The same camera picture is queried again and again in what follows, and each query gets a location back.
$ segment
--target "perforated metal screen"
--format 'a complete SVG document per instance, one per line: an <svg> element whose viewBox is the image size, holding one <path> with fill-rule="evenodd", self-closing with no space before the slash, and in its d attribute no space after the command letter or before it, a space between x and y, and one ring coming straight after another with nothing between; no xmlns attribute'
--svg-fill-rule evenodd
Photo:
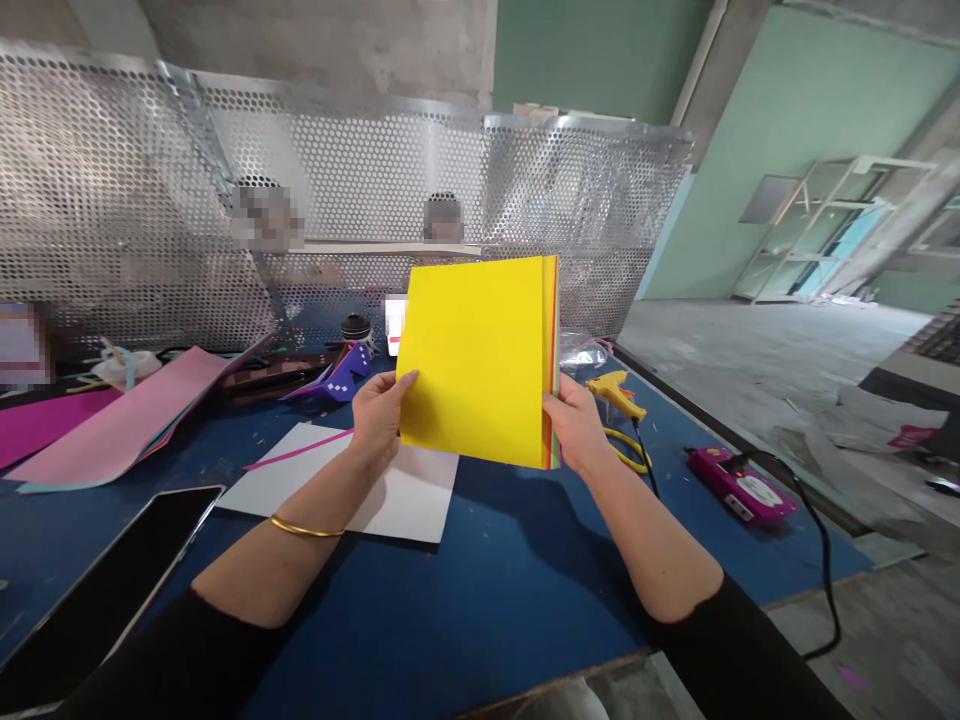
<svg viewBox="0 0 960 720"><path fill-rule="evenodd" d="M614 336L687 170L669 128L492 116L432 101L0 42L0 299L49 309L62 353L336 339L405 255L236 249L231 188L289 188L310 242L419 242L453 193L482 259L560 255L561 322Z"/></svg>

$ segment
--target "black sleeve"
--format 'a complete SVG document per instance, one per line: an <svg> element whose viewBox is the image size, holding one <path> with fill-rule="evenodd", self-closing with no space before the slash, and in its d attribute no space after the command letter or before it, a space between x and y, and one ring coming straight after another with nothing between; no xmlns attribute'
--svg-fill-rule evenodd
<svg viewBox="0 0 960 720"><path fill-rule="evenodd" d="M851 715L780 634L724 575L712 598L653 636L706 718L844 718Z"/></svg>
<svg viewBox="0 0 960 720"><path fill-rule="evenodd" d="M211 607L192 590L120 646L57 718L236 717L286 638Z"/></svg>

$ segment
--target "bracelet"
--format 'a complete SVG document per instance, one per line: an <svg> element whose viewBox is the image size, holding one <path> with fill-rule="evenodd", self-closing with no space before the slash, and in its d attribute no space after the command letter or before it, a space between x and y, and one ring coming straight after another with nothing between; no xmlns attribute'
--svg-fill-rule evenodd
<svg viewBox="0 0 960 720"><path fill-rule="evenodd" d="M298 528L296 525L285 523L276 515L270 516L270 522L272 522L281 530L285 530L286 532L292 533L293 535L309 535L310 537L339 537L340 535L343 535L347 531L347 529L344 528L340 532L336 532L336 533L323 533L323 532L317 532L316 530L307 530L306 528Z"/></svg>

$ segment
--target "person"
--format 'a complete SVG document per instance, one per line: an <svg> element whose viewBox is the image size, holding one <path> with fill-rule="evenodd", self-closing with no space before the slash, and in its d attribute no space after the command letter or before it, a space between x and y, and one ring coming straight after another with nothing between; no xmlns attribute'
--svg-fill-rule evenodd
<svg viewBox="0 0 960 720"><path fill-rule="evenodd" d="M423 206L423 240L426 243L463 242L463 210L450 191L436 192Z"/></svg>
<svg viewBox="0 0 960 720"><path fill-rule="evenodd" d="M230 717L283 644L282 628L399 448L416 371L372 377L353 401L348 449L194 579L59 708L59 717ZM593 396L561 375L544 395L567 464L583 479L649 616L651 639L708 718L849 718L766 615L624 466Z"/></svg>

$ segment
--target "black phone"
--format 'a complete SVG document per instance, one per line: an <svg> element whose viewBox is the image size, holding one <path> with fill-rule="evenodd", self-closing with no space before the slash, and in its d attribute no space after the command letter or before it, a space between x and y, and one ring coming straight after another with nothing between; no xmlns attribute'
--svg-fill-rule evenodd
<svg viewBox="0 0 960 720"><path fill-rule="evenodd" d="M53 711L120 647L225 489L147 503L0 668L0 720Z"/></svg>

